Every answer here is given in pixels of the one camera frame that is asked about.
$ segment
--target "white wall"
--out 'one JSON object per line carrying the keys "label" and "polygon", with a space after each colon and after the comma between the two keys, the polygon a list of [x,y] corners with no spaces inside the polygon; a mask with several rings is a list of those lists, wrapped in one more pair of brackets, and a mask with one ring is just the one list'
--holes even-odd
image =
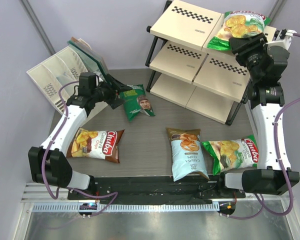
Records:
{"label": "white wall", "polygon": [[0,0],[0,240],[12,239],[28,150],[48,135],[54,109],[26,71],[49,54],[17,0]]}
{"label": "white wall", "polygon": [[[300,0],[288,0],[273,26],[300,33]],[[280,80],[286,103],[300,97],[300,38],[293,38],[289,52],[288,67]],[[286,110],[283,115],[286,152],[292,170],[300,172],[300,103]],[[300,182],[293,187],[293,195],[300,217]]]}
{"label": "white wall", "polygon": [[[184,0],[224,13],[249,10],[269,14],[275,0]],[[153,37],[146,32],[161,15],[165,0],[29,0],[53,47],[72,37],[99,52],[110,69],[145,68]]]}

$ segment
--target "shelf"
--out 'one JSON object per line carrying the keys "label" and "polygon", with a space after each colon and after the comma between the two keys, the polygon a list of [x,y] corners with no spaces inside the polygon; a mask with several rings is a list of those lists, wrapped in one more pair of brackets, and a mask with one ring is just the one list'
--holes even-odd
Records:
{"label": "shelf", "polygon": [[193,85],[240,102],[249,78],[248,70],[240,66],[234,57],[209,55],[195,77]]}
{"label": "shelf", "polygon": [[192,84],[162,73],[150,93],[185,108],[195,88]]}
{"label": "shelf", "polygon": [[206,53],[168,41],[149,67],[191,84],[206,55]]}
{"label": "shelf", "polygon": [[224,124],[232,100],[161,74],[150,91],[153,95]]}
{"label": "shelf", "polygon": [[201,51],[221,13],[174,0],[150,33],[174,43]]}
{"label": "shelf", "polygon": [[196,87],[186,108],[225,124],[234,101]]}

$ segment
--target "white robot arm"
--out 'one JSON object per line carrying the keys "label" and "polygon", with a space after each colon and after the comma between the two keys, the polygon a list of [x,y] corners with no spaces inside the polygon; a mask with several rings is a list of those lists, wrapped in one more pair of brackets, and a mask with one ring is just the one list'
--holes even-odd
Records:
{"label": "white robot arm", "polygon": [[73,171],[66,158],[67,151],[76,131],[96,103],[104,101],[115,109],[124,103],[123,99],[118,98],[119,93],[131,89],[109,74],[105,76],[105,81],[99,82],[97,78],[93,72],[81,73],[78,93],[67,100],[66,111],[57,126],[40,147],[29,150],[28,158],[34,182],[96,194],[94,177]]}
{"label": "white robot arm", "polygon": [[[248,98],[258,133],[259,158],[256,170],[226,173],[224,185],[227,188],[243,190],[246,193],[273,195],[281,195],[287,191],[276,154],[274,121],[285,104],[284,92],[278,80],[288,64],[288,48],[294,33],[293,30],[283,30],[272,42],[267,42],[263,34],[230,40],[236,60],[240,65],[247,67],[251,75]],[[281,160],[291,186],[294,186],[299,182],[300,177],[298,172],[291,171],[291,164],[286,154],[283,116],[279,118],[277,124]]]}

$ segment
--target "chulo chips bag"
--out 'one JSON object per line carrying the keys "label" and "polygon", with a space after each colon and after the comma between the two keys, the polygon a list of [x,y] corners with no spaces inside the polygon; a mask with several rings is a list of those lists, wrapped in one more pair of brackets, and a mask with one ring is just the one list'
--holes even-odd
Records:
{"label": "chulo chips bag", "polygon": [[173,181],[188,174],[200,174],[209,179],[200,146],[200,129],[181,130],[166,128],[172,147]]}
{"label": "chulo chips bag", "polygon": [[118,143],[124,131],[88,131],[79,128],[66,156],[105,159],[119,164]]}
{"label": "chulo chips bag", "polygon": [[248,38],[263,33],[270,18],[253,11],[227,11],[224,13],[222,28],[210,40],[207,47],[229,51],[229,38]]}
{"label": "chulo chips bag", "polygon": [[204,141],[204,148],[214,158],[213,175],[230,169],[256,167],[259,152],[253,135],[227,141]]}
{"label": "chulo chips bag", "polygon": [[147,99],[143,84],[128,85],[132,90],[120,93],[120,98],[125,100],[124,111],[128,120],[131,121],[138,113],[155,116],[152,106]]}

